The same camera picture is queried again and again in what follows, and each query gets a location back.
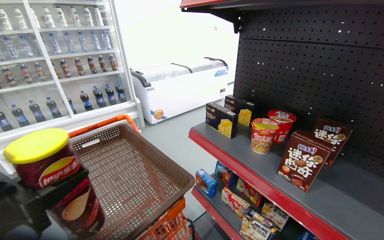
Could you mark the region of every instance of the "orange basket handle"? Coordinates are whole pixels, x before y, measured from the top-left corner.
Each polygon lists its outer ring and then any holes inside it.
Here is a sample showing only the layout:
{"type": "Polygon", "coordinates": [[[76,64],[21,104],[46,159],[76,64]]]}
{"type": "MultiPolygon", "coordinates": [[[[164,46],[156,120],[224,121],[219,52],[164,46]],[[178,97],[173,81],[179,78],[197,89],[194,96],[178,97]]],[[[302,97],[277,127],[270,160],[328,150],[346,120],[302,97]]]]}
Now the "orange basket handle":
{"type": "Polygon", "coordinates": [[[104,127],[106,125],[109,125],[111,123],[115,123],[115,122],[118,122],[118,121],[122,121],[122,120],[127,120],[128,123],[131,125],[131,127],[138,133],[140,134],[140,130],[137,128],[137,126],[134,124],[134,121],[131,119],[130,116],[128,115],[117,115],[116,117],[113,117],[113,118],[109,118],[107,120],[104,120],[100,123],[95,123],[93,125],[90,125],[88,127],[84,127],[84,128],[81,128],[81,129],[78,129],[76,131],[73,131],[73,132],[70,132],[69,133],[69,138],[73,138],[73,137],[76,137],[76,136],[79,136],[81,134],[84,134],[86,132],[89,132],[89,131],[92,131],[94,129],[98,129],[98,128],[101,128],[101,127],[104,127]]]}

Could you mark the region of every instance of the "yellow lid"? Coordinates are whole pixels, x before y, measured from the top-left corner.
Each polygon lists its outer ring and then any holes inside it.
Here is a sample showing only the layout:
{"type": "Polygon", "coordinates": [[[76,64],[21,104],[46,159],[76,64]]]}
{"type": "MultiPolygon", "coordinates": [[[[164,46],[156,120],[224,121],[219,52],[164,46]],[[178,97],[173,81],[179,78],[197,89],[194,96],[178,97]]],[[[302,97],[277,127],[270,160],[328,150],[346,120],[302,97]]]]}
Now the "yellow lid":
{"type": "Polygon", "coordinates": [[[63,129],[43,129],[32,132],[10,143],[4,157],[13,164],[27,164],[47,158],[60,151],[69,142],[63,129]]]}

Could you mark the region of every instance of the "pegboard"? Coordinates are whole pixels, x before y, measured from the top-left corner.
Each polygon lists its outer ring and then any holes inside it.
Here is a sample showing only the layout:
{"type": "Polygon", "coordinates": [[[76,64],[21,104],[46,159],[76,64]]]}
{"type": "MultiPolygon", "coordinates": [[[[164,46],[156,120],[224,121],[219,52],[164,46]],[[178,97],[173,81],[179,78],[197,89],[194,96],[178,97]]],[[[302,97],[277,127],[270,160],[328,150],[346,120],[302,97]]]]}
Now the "pegboard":
{"type": "Polygon", "coordinates": [[[329,115],[356,126],[344,157],[384,177],[384,6],[245,12],[235,96],[262,114],[285,109],[296,128],[329,115]]]}

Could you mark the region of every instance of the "biscuit box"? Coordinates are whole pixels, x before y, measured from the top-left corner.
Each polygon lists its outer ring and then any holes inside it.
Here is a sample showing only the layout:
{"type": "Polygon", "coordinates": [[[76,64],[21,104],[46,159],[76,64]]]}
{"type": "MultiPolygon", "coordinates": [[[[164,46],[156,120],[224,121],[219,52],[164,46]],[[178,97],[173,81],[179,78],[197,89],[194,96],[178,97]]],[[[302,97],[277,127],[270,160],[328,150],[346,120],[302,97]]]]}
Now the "biscuit box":
{"type": "Polygon", "coordinates": [[[247,196],[247,198],[249,198],[251,202],[257,206],[259,206],[262,202],[263,196],[242,179],[238,179],[238,182],[236,183],[236,190],[247,196]]]}
{"type": "Polygon", "coordinates": [[[304,131],[291,135],[278,175],[307,192],[334,146],[304,131]]]}
{"type": "Polygon", "coordinates": [[[245,101],[239,97],[233,95],[227,95],[224,99],[224,107],[229,108],[234,113],[238,114],[238,123],[250,126],[251,119],[253,117],[253,110],[255,104],[252,102],[245,101]]]}
{"type": "Polygon", "coordinates": [[[250,208],[248,202],[234,194],[228,187],[224,187],[221,191],[221,200],[241,218],[244,217],[245,212],[250,208]]]}
{"type": "Polygon", "coordinates": [[[197,184],[209,198],[216,195],[217,182],[206,171],[204,171],[204,169],[196,171],[195,184],[197,184]]]}
{"type": "Polygon", "coordinates": [[[281,231],[290,217],[273,202],[266,199],[265,204],[262,208],[262,215],[270,219],[281,231]]]}
{"type": "Polygon", "coordinates": [[[337,123],[326,116],[322,116],[317,119],[312,132],[315,134],[316,138],[322,139],[335,146],[325,162],[325,165],[330,167],[351,135],[352,128],[350,126],[337,123]]]}
{"type": "Polygon", "coordinates": [[[249,210],[242,218],[239,234],[246,240],[270,240],[278,228],[268,218],[249,210]]]}
{"type": "Polygon", "coordinates": [[[217,161],[214,174],[228,187],[231,187],[236,181],[236,174],[229,170],[228,167],[217,161]]]}
{"type": "Polygon", "coordinates": [[[238,114],[228,108],[224,108],[215,102],[209,102],[206,106],[205,122],[228,138],[236,136],[238,114]]]}

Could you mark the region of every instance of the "red shelf edge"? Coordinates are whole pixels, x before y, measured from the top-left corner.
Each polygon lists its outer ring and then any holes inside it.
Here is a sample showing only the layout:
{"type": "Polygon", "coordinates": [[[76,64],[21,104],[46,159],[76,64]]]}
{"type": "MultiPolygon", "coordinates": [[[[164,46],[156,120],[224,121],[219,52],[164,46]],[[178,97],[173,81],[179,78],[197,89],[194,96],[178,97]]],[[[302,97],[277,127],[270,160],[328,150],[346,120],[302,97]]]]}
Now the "red shelf edge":
{"type": "Polygon", "coordinates": [[[241,235],[233,229],[233,227],[218,213],[218,211],[205,199],[205,197],[195,188],[192,188],[192,195],[198,200],[199,203],[207,210],[207,212],[214,218],[216,223],[226,232],[226,234],[233,240],[243,240],[241,235]]]}
{"type": "Polygon", "coordinates": [[[295,220],[303,224],[305,228],[318,236],[321,240],[347,240],[335,229],[331,228],[327,223],[323,222],[316,216],[310,214],[302,206],[294,202],[292,199],[285,196],[281,191],[270,185],[268,182],[259,178],[253,171],[241,165],[238,160],[232,158],[227,153],[220,150],[217,146],[202,137],[198,132],[191,129],[189,131],[189,138],[197,143],[204,150],[209,152],[217,160],[222,162],[226,167],[233,170],[241,179],[252,185],[265,197],[276,203],[280,208],[292,216],[295,220]]]}

